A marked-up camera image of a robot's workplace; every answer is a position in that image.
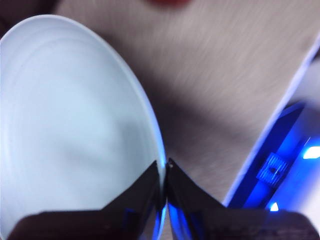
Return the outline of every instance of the blue led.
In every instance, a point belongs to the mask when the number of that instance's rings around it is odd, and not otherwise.
[[[278,204],[275,202],[271,205],[270,212],[278,212],[278,211],[279,211],[279,207],[278,207]]]
[[[318,159],[318,158],[320,158],[320,146],[309,147],[303,155],[303,159]]]

